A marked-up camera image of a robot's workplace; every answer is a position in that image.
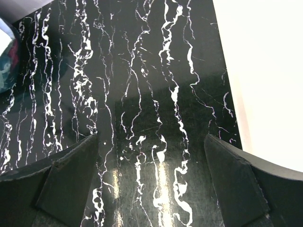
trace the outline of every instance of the black marble surface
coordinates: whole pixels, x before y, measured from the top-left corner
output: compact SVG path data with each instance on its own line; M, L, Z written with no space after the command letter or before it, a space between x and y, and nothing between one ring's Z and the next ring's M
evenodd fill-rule
M98 132L83 227L223 226L203 140L241 142L211 0L54 0L14 26L0 173Z

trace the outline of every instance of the blue object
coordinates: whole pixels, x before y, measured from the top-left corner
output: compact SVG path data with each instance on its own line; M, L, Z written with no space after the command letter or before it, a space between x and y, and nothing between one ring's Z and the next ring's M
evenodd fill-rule
M16 83L19 68L20 38L16 29L0 18L0 40L7 34L10 42L7 42L0 56L0 93L11 89Z

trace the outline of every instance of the marble pattern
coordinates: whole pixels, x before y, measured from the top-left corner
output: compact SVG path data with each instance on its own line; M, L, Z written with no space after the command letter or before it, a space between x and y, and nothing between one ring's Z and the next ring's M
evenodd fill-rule
M81 226L223 226L203 140L241 142L211 0L54 0L15 27L0 173L98 132Z

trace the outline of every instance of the black plastic part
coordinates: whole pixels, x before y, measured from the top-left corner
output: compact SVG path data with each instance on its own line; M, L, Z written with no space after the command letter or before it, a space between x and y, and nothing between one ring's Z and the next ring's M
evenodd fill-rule
M256 226L260 220L259 226L303 226L303 173L212 135L205 152L226 227Z
M225 150L215 137L205 139L205 152L226 227L241 227L269 211L248 163Z
M96 138L54 162L43 186L37 207L71 227L79 227L97 160Z
M42 210L37 212L36 218L31 227L67 227L61 221L53 218Z
M68 217L72 218L72 220L68 221L65 219L65 223L78 223L82 218L84 207L77 203L85 200L84 197L87 198L89 186L87 187L86 185L90 184L97 153L97 136L92 135L66 150L0 175L0 227L32 226L38 211L36 203L39 197L44 198L45 201L53 200L51 204L56 206L54 209L60 209L62 206L66 207L68 205L69 210L66 212L74 213L74 215L73 217L69 215ZM75 159L82 161L79 165L85 172L85 179L83 179L84 175L79 174L79 168L73 166L76 164L74 161ZM62 172L59 171L60 176L58 174L49 175L53 163L56 163L57 165L60 163L65 164L64 168L62 168ZM45 182L48 181L49 177L51 177L50 181L52 179L55 179L55 181L53 185L48 184L51 188L47 189ZM74 185L80 185L81 190L73 188ZM50 192L51 196L55 195L51 190L61 190L62 193L58 193L61 197L50 198L46 197L45 194L40 195L42 189ZM68 198L70 198L70 193L74 195L74 198L69 201L67 205L62 204L63 192L67 193L66 196ZM82 209L81 214L79 214L79 206Z

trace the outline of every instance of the white wall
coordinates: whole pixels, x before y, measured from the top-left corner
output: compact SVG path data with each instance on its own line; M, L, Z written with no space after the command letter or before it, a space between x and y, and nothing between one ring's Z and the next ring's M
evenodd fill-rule
M0 17L13 23L52 0L0 0Z
M303 172L303 1L214 6L243 150Z

